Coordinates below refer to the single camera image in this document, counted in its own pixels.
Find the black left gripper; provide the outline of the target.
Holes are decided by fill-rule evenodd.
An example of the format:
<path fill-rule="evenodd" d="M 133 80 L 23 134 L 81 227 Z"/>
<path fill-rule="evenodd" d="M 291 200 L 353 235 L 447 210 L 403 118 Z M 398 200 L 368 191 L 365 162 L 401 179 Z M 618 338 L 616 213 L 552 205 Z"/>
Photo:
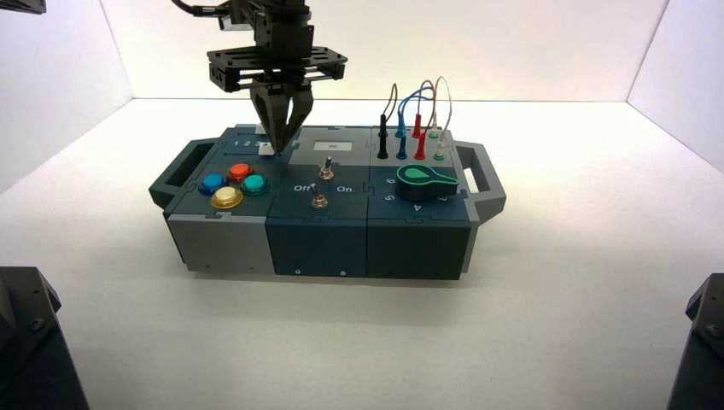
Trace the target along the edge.
<path fill-rule="evenodd" d="M 314 26 L 256 28 L 254 46 L 207 53 L 209 78 L 221 90 L 231 93 L 253 87 L 251 100 L 276 153 L 284 150 L 311 113 L 312 89 L 294 90 L 289 95 L 285 126 L 283 87 L 261 85 L 304 85 L 344 77 L 347 57 L 313 45 L 314 30 Z"/>

